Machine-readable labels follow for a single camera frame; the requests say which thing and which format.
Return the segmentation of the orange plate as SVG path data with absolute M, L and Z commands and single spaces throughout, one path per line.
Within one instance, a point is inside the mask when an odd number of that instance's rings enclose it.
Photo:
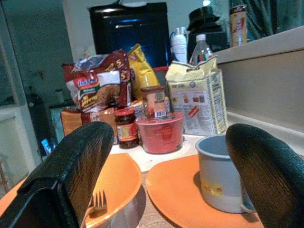
M 155 165 L 145 183 L 156 209 L 180 228 L 264 228 L 257 214 L 225 213 L 204 201 L 197 155 Z

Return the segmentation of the clear plastic water bottle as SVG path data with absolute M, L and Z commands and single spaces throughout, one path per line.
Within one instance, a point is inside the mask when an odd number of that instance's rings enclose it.
M 196 46 L 193 50 L 192 56 L 190 58 L 190 64 L 197 65 L 200 62 L 207 61 L 214 54 L 206 43 L 206 34 L 199 34 L 196 36 Z

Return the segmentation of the tall cream drink can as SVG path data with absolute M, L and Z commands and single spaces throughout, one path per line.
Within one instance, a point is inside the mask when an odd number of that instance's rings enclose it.
M 232 47 L 247 43 L 247 6 L 237 5 L 229 12 Z

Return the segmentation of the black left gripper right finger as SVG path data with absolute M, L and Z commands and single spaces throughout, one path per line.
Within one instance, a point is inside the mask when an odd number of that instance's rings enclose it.
M 228 153 L 265 228 L 304 228 L 304 161 L 285 142 L 243 123 L 226 131 Z

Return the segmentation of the spice jar brown lid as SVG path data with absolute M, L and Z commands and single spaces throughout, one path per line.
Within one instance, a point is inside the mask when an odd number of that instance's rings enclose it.
M 164 86 L 143 87 L 141 93 L 146 118 L 159 119 L 167 116 Z

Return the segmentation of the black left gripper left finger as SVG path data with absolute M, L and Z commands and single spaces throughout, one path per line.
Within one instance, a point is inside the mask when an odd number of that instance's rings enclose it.
M 114 143 L 105 122 L 65 136 L 25 179 L 0 216 L 0 228 L 80 228 Z

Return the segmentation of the orange bowl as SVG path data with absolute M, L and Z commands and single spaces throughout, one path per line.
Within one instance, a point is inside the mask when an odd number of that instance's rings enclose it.
M 141 170 L 127 153 L 109 155 L 93 193 L 104 192 L 107 209 L 86 219 L 86 228 L 105 228 L 137 194 Z

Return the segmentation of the chili sauce jar red lid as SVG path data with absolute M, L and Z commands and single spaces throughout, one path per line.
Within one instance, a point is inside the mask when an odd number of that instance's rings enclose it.
M 130 149 L 139 145 L 138 130 L 135 123 L 135 109 L 117 109 L 114 112 L 115 123 L 118 133 L 119 147 Z

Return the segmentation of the metal fork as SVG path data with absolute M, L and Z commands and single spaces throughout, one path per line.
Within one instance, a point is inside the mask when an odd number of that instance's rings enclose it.
M 89 216 L 96 211 L 103 211 L 107 209 L 107 202 L 105 192 L 103 190 L 99 190 L 92 193 L 87 212 L 86 214 Z

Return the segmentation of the yellow snack bag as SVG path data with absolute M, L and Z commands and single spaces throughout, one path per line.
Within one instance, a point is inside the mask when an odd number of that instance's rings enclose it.
M 141 88 L 159 86 L 157 76 L 146 59 L 141 45 L 136 43 L 128 52 L 128 61 L 132 76 L 132 94 L 135 100 L 142 100 Z

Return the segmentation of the black microwave oven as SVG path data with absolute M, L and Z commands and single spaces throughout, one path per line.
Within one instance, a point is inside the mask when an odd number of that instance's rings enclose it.
M 116 1 L 90 7 L 88 11 L 97 54 L 120 49 L 129 52 L 138 43 L 152 67 L 169 65 L 171 49 L 165 2 L 125 7 Z

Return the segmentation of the grey mug with yellow print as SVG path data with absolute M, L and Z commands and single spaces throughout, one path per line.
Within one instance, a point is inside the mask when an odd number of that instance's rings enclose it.
M 202 196 L 212 207 L 228 213 L 255 213 L 254 206 L 231 160 L 226 136 L 217 134 L 196 142 Z

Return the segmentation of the black appliance with hat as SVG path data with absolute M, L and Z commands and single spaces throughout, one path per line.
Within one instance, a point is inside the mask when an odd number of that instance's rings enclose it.
M 187 59 L 190 60 L 196 46 L 196 36 L 206 35 L 206 43 L 213 52 L 228 48 L 228 37 L 223 27 L 217 23 L 219 17 L 214 15 L 211 6 L 205 6 L 193 10 L 189 14 L 189 25 L 187 28 L 188 45 Z

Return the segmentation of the red instant noodle multipack bag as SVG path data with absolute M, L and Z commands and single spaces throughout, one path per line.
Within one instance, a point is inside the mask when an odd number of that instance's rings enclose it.
M 81 112 L 131 105 L 131 69 L 124 50 L 63 64 L 62 69 L 71 98 Z

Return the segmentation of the cream paper food bag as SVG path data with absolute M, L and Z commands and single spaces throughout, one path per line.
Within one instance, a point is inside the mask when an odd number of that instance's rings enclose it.
M 226 132 L 226 102 L 217 56 L 195 66 L 173 61 L 165 78 L 173 110 L 185 115 L 185 134 L 210 136 Z

